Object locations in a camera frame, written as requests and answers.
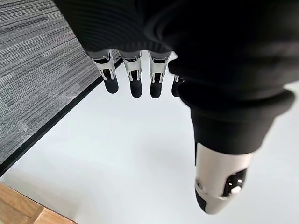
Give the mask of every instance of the robotic hand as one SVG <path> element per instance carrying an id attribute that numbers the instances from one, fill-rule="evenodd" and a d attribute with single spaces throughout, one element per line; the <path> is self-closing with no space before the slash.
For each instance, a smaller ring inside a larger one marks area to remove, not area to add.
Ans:
<path id="1" fill-rule="evenodd" d="M 208 214 L 242 189 L 246 170 L 299 79 L 299 3 L 258 4 L 192 0 L 54 0 L 107 90 L 118 84 L 112 49 L 119 51 L 131 93 L 140 97 L 140 51 L 150 53 L 152 97 L 161 94 L 169 62 L 172 94 L 191 109 L 195 195 Z"/>

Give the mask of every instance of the black trim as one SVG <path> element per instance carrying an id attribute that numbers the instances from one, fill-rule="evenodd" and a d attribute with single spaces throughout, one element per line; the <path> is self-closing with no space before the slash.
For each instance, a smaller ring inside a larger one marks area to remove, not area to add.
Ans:
<path id="1" fill-rule="evenodd" d="M 115 63 L 115 68 L 120 66 L 122 59 Z M 26 142 L 24 142 L 17 150 L 15 150 L 3 163 L 0 164 L 0 177 L 21 158 L 41 137 L 43 137 L 58 121 L 60 121 L 72 108 L 74 108 L 81 100 L 83 100 L 95 87 L 103 81 L 102 76 L 97 78 L 71 102 L 69 102 L 61 111 L 44 124 L 37 132 L 35 132 Z"/>

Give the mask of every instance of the white surface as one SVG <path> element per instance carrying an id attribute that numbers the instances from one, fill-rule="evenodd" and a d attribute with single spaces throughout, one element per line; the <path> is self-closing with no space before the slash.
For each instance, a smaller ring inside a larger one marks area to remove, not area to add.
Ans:
<path id="1" fill-rule="evenodd" d="M 44 135 L 1 181 L 79 224 L 298 223 L 299 103 L 277 118 L 253 159 L 242 193 L 222 213 L 206 215 L 194 194 L 190 113 L 171 95 L 130 95 L 124 65 L 119 91 L 100 84 Z M 290 85 L 299 92 L 299 83 Z"/>

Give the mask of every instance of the wooden plank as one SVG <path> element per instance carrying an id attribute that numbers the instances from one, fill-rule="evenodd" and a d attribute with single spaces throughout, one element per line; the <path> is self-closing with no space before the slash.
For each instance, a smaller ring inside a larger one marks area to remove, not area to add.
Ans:
<path id="1" fill-rule="evenodd" d="M 50 211 L 49 209 L 43 209 L 39 217 L 34 224 L 75 224 L 75 222 L 60 216 L 59 214 Z"/>
<path id="2" fill-rule="evenodd" d="M 42 206 L 38 203 L 30 200 L 29 198 L 9 188 L 1 182 L 0 198 L 29 217 L 33 217 L 36 211 L 42 208 Z"/>
<path id="3" fill-rule="evenodd" d="M 12 207 L 0 198 L 0 223 L 4 224 L 25 224 L 30 220 L 22 212 Z"/>

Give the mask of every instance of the gray carpet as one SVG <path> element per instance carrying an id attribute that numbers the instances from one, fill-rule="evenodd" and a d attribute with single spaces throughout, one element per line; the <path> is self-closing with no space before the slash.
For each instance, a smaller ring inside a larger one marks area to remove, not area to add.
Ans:
<path id="1" fill-rule="evenodd" d="M 52 1 L 1 0 L 0 164 L 99 75 Z"/>

